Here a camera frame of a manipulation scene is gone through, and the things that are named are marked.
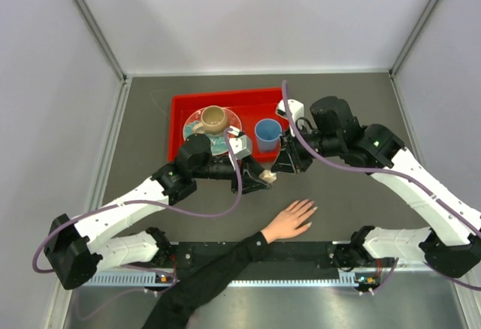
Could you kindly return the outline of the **nail polish bottle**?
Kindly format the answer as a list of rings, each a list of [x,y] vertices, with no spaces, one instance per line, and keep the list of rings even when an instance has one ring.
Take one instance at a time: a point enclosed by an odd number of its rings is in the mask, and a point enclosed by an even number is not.
[[[261,180],[263,180],[264,182],[268,183],[268,184],[272,184],[273,182],[275,182],[277,180],[277,174],[275,172],[270,171],[270,170],[263,170],[259,174],[259,178]]]

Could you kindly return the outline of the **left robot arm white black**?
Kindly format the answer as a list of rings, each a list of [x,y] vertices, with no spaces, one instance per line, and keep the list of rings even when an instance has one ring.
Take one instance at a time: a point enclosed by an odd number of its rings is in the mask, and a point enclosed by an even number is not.
[[[252,142],[244,133],[228,138],[226,144],[227,154],[214,158],[207,135],[188,136],[173,161],[129,193],[89,215],[55,218],[37,253],[46,256],[65,290],[114,267],[166,264],[170,243],[158,228],[125,237],[119,232],[163,209],[176,210],[176,203],[195,192],[198,178],[228,180],[238,195],[268,189],[277,178],[253,158]]]

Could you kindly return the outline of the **black sleeved forearm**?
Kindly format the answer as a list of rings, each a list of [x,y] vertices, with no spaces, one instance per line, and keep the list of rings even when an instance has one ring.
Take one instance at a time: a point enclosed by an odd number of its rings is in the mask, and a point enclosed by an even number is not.
[[[261,232],[241,242],[239,247],[223,258],[218,258],[162,294],[148,315],[143,327],[148,329],[185,328],[192,314],[219,295],[228,284],[251,264],[248,248],[260,249],[268,245]]]

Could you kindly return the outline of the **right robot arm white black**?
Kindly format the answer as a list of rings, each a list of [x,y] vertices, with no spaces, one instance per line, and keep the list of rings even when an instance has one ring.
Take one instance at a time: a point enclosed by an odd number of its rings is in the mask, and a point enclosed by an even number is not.
[[[449,278],[480,263],[480,213],[458,199],[416,160],[402,139],[381,124],[360,125],[349,104],[328,96],[310,106],[282,99],[276,108],[289,127],[280,136],[274,172],[299,174],[318,159],[343,160],[340,169],[367,174],[392,190],[427,227],[385,229],[364,226],[333,253],[341,267],[366,266],[381,258],[422,261]]]

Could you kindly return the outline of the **person's hand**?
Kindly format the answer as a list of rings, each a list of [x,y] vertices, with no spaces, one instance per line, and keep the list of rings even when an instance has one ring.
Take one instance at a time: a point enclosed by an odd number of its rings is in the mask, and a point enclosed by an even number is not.
[[[275,218],[261,230],[267,243],[287,240],[303,234],[312,225],[309,218],[316,212],[315,202],[309,199],[294,201],[281,210]]]

